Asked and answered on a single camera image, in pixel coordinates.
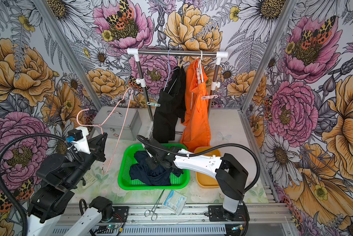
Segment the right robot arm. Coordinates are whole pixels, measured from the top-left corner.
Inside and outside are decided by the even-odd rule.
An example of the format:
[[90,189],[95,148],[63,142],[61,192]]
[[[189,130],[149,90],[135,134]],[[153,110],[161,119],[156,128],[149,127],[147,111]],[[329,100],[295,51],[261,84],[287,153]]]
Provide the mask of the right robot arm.
[[167,149],[156,140],[148,139],[143,141],[143,147],[150,156],[147,164],[151,169],[162,166],[175,171],[192,170],[215,179],[225,195],[219,215],[227,221],[234,221],[238,205],[244,198],[248,171],[231,154],[207,156],[206,153],[223,147],[238,147],[253,155],[249,148],[229,143],[192,153],[183,148]]

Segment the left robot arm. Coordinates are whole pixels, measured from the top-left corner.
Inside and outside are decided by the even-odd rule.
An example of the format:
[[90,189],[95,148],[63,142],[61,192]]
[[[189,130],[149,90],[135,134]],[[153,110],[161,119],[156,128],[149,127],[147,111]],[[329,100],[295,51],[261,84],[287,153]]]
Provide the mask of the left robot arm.
[[28,208],[27,236],[49,236],[59,223],[73,190],[96,162],[105,162],[107,133],[88,139],[81,129],[72,130],[64,140],[65,154],[54,153],[45,158],[37,170],[42,181]]

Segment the green clothespin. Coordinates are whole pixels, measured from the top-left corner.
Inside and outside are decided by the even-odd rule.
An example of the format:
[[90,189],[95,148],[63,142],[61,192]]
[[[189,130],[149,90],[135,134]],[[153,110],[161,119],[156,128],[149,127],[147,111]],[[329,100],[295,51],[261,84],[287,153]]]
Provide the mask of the green clothespin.
[[159,104],[159,103],[154,103],[154,102],[148,102],[147,105],[148,105],[148,106],[152,106],[152,107],[160,107],[160,106],[161,106],[161,104]]

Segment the blue hanger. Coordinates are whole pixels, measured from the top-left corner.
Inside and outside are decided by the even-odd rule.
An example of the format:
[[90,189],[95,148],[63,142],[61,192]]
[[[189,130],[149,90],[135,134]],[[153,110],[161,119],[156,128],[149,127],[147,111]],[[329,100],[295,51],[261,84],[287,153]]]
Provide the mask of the blue hanger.
[[167,66],[168,66],[168,71],[167,72],[168,72],[168,74],[167,74],[167,79],[166,79],[163,91],[166,90],[166,87],[168,85],[168,81],[169,81],[169,78],[170,78],[170,74],[171,74],[170,51],[171,51],[171,49],[169,49],[168,52],[167,52]]

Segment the black shorts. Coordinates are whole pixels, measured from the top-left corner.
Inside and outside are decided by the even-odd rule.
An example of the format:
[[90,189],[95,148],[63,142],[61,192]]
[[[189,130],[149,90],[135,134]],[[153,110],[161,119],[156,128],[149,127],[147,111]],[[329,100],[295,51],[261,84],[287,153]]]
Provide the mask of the black shorts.
[[186,73],[183,67],[175,67],[171,80],[164,90],[160,91],[154,114],[153,138],[159,143],[168,143],[175,139],[175,128],[178,121],[185,121]]

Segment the navy blue shorts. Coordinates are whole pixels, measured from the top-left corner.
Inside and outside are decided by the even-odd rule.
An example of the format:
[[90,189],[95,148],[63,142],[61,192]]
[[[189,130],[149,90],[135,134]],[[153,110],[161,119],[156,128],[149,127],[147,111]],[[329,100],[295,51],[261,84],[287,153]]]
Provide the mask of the navy blue shorts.
[[135,152],[134,158],[137,164],[133,164],[130,167],[129,175],[131,180],[139,180],[150,186],[171,186],[170,174],[174,174],[177,178],[183,174],[183,170],[165,169],[162,166],[151,170],[146,162],[147,157],[149,155],[146,151]]

